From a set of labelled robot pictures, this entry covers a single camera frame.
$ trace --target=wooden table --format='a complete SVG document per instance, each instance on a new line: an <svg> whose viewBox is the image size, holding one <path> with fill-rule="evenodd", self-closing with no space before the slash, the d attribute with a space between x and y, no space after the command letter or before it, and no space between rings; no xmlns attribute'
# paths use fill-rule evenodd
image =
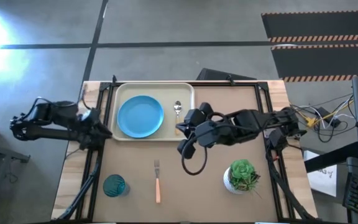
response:
<svg viewBox="0 0 358 224"><path fill-rule="evenodd" d="M267 82L270 98L272 101L273 110L278 111L282 108L289 106L289 101L287 97L287 92L285 89L284 82L281 80L272 80L272 81L255 81L255 82ZM85 89L85 101L86 104L90 107L96 106L96 101L98 98L99 86L101 82L84 82ZM267 110L265 101L263 101L264 109ZM102 103L102 111L106 107L106 94ZM85 108L80 104L80 112L84 111ZM289 139L288 142L292 145L299 146L298 141ZM74 151L78 148L77 142L70 142L68 145L67 153ZM288 182L291 188L291 191L295 194L295 197L299 202L306 208L306 210L314 217L317 217L316 208L314 205L313 196L311 194L311 189L309 181L306 174L305 165L303 162L302 154L299 149L292 147L287 147L283 151L283 157L285 161L286 171ZM83 176L83 170L85 166L86 151L78 151L72 154L64 163L62 176L60 179L60 184L57 191L57 196L55 199L55 205L53 207L52 218L57 218L60 216L65 209L72 203L75 195L78 193L81 180ZM86 216L88 211L88 202L90 197L90 190L86 194L85 204L83 209L83 217ZM282 203L283 213L288 215L286 209L286 202L283 193L280 192L280 200Z"/></svg>

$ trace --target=spoon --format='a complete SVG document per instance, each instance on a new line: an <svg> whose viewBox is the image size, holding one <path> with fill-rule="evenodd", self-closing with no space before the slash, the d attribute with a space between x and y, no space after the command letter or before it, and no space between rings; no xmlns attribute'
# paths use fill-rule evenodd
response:
<svg viewBox="0 0 358 224"><path fill-rule="evenodd" d="M176 124L178 124L178 123L180 122L179 113L180 113L180 111L181 111L181 103L180 103L180 101L178 101L178 100L175 101L175 104L173 105L173 109L174 109L175 112L177 113ZM176 134L176 135L179 135L179 134L180 134L179 129L175 128L175 134Z"/></svg>

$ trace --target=white paper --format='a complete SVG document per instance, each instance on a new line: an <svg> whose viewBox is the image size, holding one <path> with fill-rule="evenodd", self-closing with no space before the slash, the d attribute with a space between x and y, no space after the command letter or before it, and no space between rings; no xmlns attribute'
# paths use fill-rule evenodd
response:
<svg viewBox="0 0 358 224"><path fill-rule="evenodd" d="M316 156L316 153L305 151L303 160L307 161ZM310 187L324 194L336 197L336 165L308 173Z"/></svg>

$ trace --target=blue plate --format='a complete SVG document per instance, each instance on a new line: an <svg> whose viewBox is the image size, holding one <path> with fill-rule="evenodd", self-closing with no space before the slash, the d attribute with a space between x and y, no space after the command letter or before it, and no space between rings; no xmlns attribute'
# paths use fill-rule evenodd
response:
<svg viewBox="0 0 358 224"><path fill-rule="evenodd" d="M145 138L156 132L164 119L161 104L149 96L135 96L119 109L117 122L121 131L132 138Z"/></svg>

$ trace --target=orange-handled fork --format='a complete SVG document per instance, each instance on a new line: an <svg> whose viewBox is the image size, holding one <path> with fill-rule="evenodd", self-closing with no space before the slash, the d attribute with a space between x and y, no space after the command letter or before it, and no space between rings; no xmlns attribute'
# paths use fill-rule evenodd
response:
<svg viewBox="0 0 358 224"><path fill-rule="evenodd" d="M161 202L160 194L160 161L154 160L154 171L155 171L155 203Z"/></svg>

